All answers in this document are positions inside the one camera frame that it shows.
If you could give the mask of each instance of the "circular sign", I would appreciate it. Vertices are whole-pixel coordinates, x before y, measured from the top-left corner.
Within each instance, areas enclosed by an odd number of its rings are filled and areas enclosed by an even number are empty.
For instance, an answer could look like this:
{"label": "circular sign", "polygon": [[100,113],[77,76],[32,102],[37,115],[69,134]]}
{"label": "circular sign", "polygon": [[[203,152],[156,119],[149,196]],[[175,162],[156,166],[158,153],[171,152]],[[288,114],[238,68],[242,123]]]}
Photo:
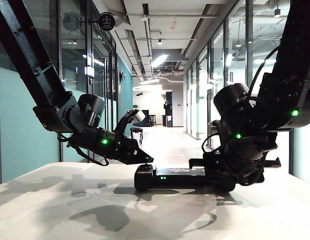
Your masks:
{"label": "circular sign", "polygon": [[110,31],[115,26],[114,14],[110,12],[103,12],[97,18],[97,25],[104,31]]}
{"label": "circular sign", "polygon": [[67,12],[63,17],[62,24],[66,30],[75,31],[77,29],[80,29],[81,18],[78,14],[74,12]]}

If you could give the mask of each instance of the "sticker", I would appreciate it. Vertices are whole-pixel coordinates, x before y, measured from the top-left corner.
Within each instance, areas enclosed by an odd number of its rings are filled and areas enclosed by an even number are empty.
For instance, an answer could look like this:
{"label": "sticker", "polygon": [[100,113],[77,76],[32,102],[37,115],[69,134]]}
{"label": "sticker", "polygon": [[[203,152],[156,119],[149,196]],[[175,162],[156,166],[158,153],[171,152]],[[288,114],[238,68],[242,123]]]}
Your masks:
{"label": "sticker", "polygon": [[178,172],[190,172],[189,169],[184,169],[184,168],[173,168],[173,169],[169,169],[171,172],[173,173],[178,173]]}

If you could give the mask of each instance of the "white wall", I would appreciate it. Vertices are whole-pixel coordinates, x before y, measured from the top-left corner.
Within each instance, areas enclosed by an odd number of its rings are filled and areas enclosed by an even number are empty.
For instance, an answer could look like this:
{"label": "white wall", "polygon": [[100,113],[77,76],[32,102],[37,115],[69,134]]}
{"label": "white wall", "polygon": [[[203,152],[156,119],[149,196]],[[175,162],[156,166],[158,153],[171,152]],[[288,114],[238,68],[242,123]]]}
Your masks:
{"label": "white wall", "polygon": [[[183,86],[170,85],[173,91],[173,127],[183,126]],[[156,115],[157,124],[163,124],[162,115],[165,114],[165,98],[161,91],[143,91],[143,95],[136,96],[140,91],[133,92],[133,104],[141,110],[149,110],[150,115]]]}
{"label": "white wall", "polygon": [[173,127],[182,127],[184,125],[183,86],[179,84],[178,86],[174,86],[172,89],[173,89]]}
{"label": "white wall", "polygon": [[165,114],[165,100],[160,91],[143,91],[143,95],[136,96],[139,91],[133,92],[133,104],[141,110],[149,110],[150,115],[156,115],[157,124],[163,124],[162,115]]}

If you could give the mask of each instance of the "sign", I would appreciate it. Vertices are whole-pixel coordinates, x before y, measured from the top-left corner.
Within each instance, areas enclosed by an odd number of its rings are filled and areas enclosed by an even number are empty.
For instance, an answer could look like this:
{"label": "sign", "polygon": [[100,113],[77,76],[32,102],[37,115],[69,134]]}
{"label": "sign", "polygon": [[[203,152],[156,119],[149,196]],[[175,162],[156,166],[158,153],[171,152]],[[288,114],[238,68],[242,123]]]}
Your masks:
{"label": "sign", "polygon": [[114,14],[110,12],[101,13],[97,18],[97,26],[104,31],[112,30],[115,26]]}

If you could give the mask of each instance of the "chair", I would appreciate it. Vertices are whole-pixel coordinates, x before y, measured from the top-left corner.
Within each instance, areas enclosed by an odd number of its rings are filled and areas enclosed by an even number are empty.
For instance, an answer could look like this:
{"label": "chair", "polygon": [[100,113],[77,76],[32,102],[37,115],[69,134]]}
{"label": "chair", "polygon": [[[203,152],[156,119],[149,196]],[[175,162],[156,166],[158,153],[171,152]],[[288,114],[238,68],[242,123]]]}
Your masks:
{"label": "chair", "polygon": [[150,126],[157,126],[156,115],[149,115]]}

